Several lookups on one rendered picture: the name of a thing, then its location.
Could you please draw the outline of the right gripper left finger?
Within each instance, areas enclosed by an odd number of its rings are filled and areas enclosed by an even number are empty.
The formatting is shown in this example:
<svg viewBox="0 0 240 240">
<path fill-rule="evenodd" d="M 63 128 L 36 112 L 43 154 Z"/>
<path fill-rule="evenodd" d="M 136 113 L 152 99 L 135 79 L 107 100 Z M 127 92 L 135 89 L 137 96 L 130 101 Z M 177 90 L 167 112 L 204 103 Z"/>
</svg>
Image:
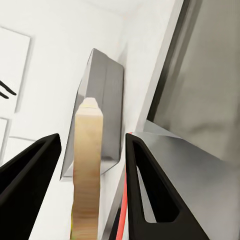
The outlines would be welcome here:
<svg viewBox="0 0 240 240">
<path fill-rule="evenodd" d="M 0 166 L 0 240 L 29 240 L 61 152 L 55 133 Z"/>
</svg>

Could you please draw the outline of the jigsaw puzzle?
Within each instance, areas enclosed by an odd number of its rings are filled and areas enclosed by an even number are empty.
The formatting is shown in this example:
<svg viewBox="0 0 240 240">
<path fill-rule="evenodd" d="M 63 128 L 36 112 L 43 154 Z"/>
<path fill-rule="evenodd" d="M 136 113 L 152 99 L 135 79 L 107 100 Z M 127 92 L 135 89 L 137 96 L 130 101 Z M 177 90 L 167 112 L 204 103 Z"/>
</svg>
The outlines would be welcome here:
<svg viewBox="0 0 240 240">
<path fill-rule="evenodd" d="M 103 117 L 93 97 L 87 97 L 75 114 L 69 240 L 98 240 Z"/>
</svg>

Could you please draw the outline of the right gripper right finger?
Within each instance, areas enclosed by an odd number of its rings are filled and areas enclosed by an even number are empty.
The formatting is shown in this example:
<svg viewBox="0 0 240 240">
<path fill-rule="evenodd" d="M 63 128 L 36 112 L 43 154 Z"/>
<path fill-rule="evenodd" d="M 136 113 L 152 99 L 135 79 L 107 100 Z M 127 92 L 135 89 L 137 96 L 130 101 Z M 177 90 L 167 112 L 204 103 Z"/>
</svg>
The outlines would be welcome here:
<svg viewBox="0 0 240 240">
<path fill-rule="evenodd" d="M 125 135 L 129 240 L 210 240 L 145 142 Z M 156 223 L 145 220 L 139 168 Z"/>
</svg>

